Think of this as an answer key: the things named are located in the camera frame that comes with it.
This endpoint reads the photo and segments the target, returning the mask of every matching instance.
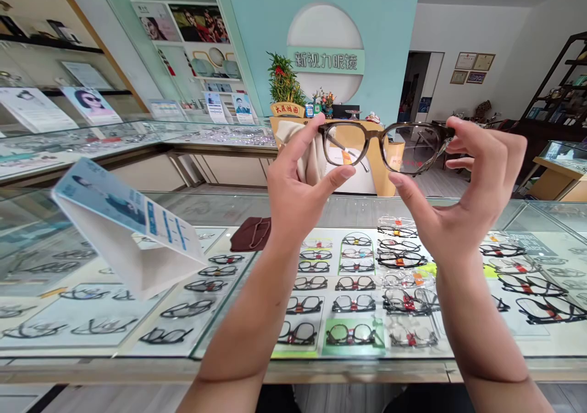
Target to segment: glass display case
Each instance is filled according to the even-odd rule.
[[[549,141],[540,157],[578,173],[587,173],[587,144]]]
[[[266,125],[155,121],[151,115],[135,121],[82,127],[51,133],[29,133],[0,139],[0,180],[67,166],[81,157],[97,158],[156,143],[276,147]]]
[[[34,364],[84,357],[108,362],[127,381],[161,381],[161,372],[176,381],[186,368],[197,369],[259,256],[231,252],[231,235],[246,218],[269,216],[268,196],[148,195],[196,227],[209,264],[142,302],[48,200],[48,191],[2,193],[2,215],[9,217],[0,236],[0,359]],[[448,206],[456,200],[430,202]],[[586,204],[565,205],[587,213]],[[587,310],[587,243],[558,217],[540,203],[511,201],[480,247],[496,307],[538,381],[587,379],[587,317],[544,315],[535,304],[543,297],[532,293],[547,286],[575,314]],[[389,382],[391,374],[404,382],[458,379],[436,300],[436,265],[410,218],[399,198],[328,200],[300,247],[291,307],[267,381],[293,383],[311,375],[334,382],[349,372],[370,382]],[[153,248],[147,238],[136,242]],[[397,269],[397,260],[378,250],[401,243],[411,252]],[[230,265],[222,261],[227,256]],[[535,323],[540,316],[554,322]],[[294,333],[298,326],[303,328]],[[370,340],[335,345],[345,329],[365,331]],[[74,366],[71,376],[63,376],[67,367],[61,366],[60,381],[79,381],[80,370]]]

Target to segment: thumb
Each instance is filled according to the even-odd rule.
[[[412,217],[417,223],[430,222],[434,210],[428,203],[416,182],[404,174],[389,173],[389,180],[397,188],[397,192],[402,197],[408,210],[412,213]]]
[[[352,165],[342,165],[336,167],[326,176],[324,176],[318,184],[314,187],[316,194],[321,199],[328,199],[335,189],[344,184],[350,177],[356,173],[355,167]]]

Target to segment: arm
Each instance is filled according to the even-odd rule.
[[[318,223],[328,197],[355,174],[354,167],[342,166],[313,187],[297,180],[297,161],[324,119],[320,114],[310,121],[271,164],[271,235],[177,413],[255,411],[294,287],[301,243]]]
[[[411,178],[390,173],[389,179],[437,263],[442,319],[459,370],[479,412],[552,411],[495,308],[479,253],[483,238],[509,201],[526,141],[456,117],[447,125],[457,135],[447,152],[473,156],[446,163],[471,171],[471,185],[458,204],[432,207]]]

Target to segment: hand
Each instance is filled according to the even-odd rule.
[[[446,125],[456,137],[446,152],[472,157],[446,161],[448,168],[471,171],[471,184],[459,203],[433,207],[408,176],[390,173],[390,181],[412,213],[418,235],[434,261],[448,267],[480,263],[479,245],[508,203],[526,151],[526,138],[486,130],[451,116]]]
[[[355,174],[355,167],[340,166],[311,187],[298,180],[298,159],[324,124],[323,113],[311,119],[282,151],[267,172],[271,206],[271,238],[288,240],[300,246],[320,220],[324,204],[335,189]]]

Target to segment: brown cloth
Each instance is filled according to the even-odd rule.
[[[231,252],[262,251],[271,233],[271,217],[249,217],[231,237]]]

